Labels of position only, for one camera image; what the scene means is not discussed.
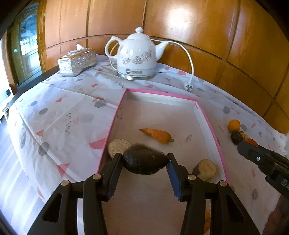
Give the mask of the person right hand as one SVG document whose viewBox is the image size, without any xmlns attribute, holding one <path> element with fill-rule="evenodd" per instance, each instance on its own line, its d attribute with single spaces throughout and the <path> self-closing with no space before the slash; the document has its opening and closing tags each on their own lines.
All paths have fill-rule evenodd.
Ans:
<svg viewBox="0 0 289 235">
<path fill-rule="evenodd" d="M 282 195 L 268 218 L 263 234 L 288 234 L 288 200 Z"/>
</svg>

